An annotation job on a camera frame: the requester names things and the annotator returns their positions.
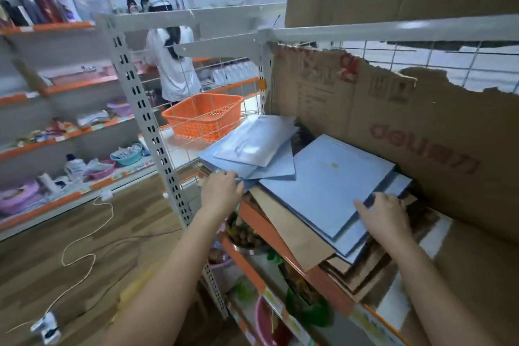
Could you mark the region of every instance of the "white shirt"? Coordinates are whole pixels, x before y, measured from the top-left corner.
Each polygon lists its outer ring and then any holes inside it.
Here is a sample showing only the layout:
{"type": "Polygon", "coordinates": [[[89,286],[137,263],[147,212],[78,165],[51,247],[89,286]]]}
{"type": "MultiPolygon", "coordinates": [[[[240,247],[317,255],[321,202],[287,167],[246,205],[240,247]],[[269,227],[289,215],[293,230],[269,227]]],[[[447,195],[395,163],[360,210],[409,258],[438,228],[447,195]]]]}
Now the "white shirt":
{"type": "MultiPolygon", "coordinates": [[[[164,46],[169,34],[165,29],[152,29],[146,36],[145,60],[159,70],[162,97],[168,101],[181,101],[200,93],[202,86],[196,75],[191,58],[172,58],[164,46]]],[[[180,27],[180,43],[192,43],[191,28],[180,27]]]]}

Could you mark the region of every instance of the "forearm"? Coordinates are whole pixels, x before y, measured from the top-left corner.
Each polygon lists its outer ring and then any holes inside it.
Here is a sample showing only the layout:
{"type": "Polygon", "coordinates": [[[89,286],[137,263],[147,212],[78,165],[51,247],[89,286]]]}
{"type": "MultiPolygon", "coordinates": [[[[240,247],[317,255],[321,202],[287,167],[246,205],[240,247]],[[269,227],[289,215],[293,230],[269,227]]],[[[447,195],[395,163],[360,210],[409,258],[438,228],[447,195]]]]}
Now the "forearm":
{"type": "Polygon", "coordinates": [[[433,346],[497,345],[411,238],[388,253],[398,265],[405,290],[433,346]]]}
{"type": "Polygon", "coordinates": [[[171,346],[219,225],[201,209],[165,264],[109,328],[105,346],[171,346]]]}

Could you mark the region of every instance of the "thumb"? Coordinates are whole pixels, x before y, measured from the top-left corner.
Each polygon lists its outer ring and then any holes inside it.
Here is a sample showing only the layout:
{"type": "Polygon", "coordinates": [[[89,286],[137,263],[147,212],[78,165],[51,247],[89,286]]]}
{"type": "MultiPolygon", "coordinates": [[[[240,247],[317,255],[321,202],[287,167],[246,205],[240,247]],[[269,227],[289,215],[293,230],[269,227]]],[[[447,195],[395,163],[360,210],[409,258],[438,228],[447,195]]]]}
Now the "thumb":
{"type": "Polygon", "coordinates": [[[245,185],[243,184],[243,181],[241,181],[236,187],[236,193],[238,193],[240,197],[245,194],[245,185]]]}
{"type": "Polygon", "coordinates": [[[366,208],[366,205],[364,205],[364,203],[359,199],[354,199],[354,206],[361,217],[366,216],[369,212],[369,210],[366,208]]]}

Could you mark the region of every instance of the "white cable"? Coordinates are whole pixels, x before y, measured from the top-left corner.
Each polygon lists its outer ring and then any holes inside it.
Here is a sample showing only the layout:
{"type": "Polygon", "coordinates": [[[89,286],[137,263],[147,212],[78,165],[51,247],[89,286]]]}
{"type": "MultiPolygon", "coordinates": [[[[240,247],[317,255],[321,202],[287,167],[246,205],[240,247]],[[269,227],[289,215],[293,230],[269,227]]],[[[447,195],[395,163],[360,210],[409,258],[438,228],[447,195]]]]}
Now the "white cable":
{"type": "MultiPolygon", "coordinates": [[[[73,242],[71,242],[70,244],[68,244],[68,245],[66,246],[66,248],[63,250],[63,253],[61,254],[61,264],[62,264],[62,266],[64,266],[64,267],[68,267],[69,265],[75,264],[75,263],[77,263],[78,261],[80,261],[80,260],[82,260],[82,259],[84,259],[84,258],[87,258],[87,257],[92,256],[93,259],[92,259],[92,264],[90,265],[90,269],[88,270],[87,274],[85,275],[85,277],[84,277],[83,279],[81,279],[79,282],[77,282],[76,284],[74,284],[74,286],[71,286],[71,287],[69,287],[67,290],[65,290],[64,292],[62,292],[62,293],[60,294],[60,296],[57,297],[57,298],[52,302],[52,304],[49,305],[49,307],[47,308],[47,310],[45,311],[45,314],[44,314],[43,316],[45,316],[47,313],[49,313],[50,309],[55,305],[55,303],[58,302],[58,301],[60,300],[60,298],[63,297],[67,292],[69,292],[70,290],[72,290],[72,289],[75,288],[76,286],[78,286],[78,285],[80,285],[81,283],[83,283],[83,282],[88,278],[88,276],[90,275],[90,272],[92,272],[92,269],[94,268],[95,259],[96,259],[96,255],[95,255],[94,253],[88,253],[87,255],[85,255],[85,256],[81,256],[81,257],[79,257],[78,259],[76,259],[76,260],[74,260],[74,261],[72,261],[72,262],[66,264],[66,263],[65,263],[65,252],[66,252],[66,250],[67,250],[69,247],[71,247],[72,245],[74,245],[76,242],[79,242],[79,241],[81,241],[82,239],[85,239],[85,238],[88,238],[88,237],[91,237],[92,235],[94,235],[96,232],[98,232],[98,231],[101,230],[103,227],[105,227],[105,226],[108,224],[108,222],[109,222],[110,220],[113,219],[113,217],[114,217],[114,206],[113,206],[111,203],[100,203],[100,204],[96,204],[96,201],[97,201],[98,198],[101,198],[101,196],[97,197],[97,198],[94,200],[93,204],[94,204],[95,206],[99,206],[99,205],[110,205],[110,211],[112,212],[112,214],[110,215],[110,218],[108,218],[108,220],[107,220],[105,223],[103,223],[100,227],[98,227],[95,231],[91,232],[90,234],[88,234],[88,235],[86,235],[86,236],[84,236],[84,237],[81,237],[81,238],[79,238],[79,239],[76,239],[75,241],[73,241],[73,242]]],[[[21,326],[23,326],[23,325],[25,325],[25,324],[32,323],[33,321],[29,321],[29,322],[25,322],[25,323],[19,324],[19,325],[17,325],[16,327],[13,327],[13,328],[11,328],[9,331],[7,331],[6,334],[8,334],[8,333],[11,332],[11,331],[16,330],[17,328],[19,328],[19,327],[21,327],[21,326]]]]}

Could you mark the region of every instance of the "blue basket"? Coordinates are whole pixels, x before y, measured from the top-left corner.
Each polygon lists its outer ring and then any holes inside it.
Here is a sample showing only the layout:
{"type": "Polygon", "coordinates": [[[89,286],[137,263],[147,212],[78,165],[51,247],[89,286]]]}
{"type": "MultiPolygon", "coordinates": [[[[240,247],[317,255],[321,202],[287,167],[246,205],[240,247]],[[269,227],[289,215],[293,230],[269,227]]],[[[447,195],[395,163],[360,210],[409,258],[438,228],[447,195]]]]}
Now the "blue basket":
{"type": "Polygon", "coordinates": [[[121,166],[129,166],[133,163],[136,163],[138,162],[141,158],[142,158],[142,145],[139,144],[141,146],[141,150],[137,153],[134,153],[132,156],[129,156],[127,158],[124,158],[124,159],[115,159],[112,157],[112,155],[110,155],[110,159],[116,161],[117,163],[119,163],[121,166]]]}

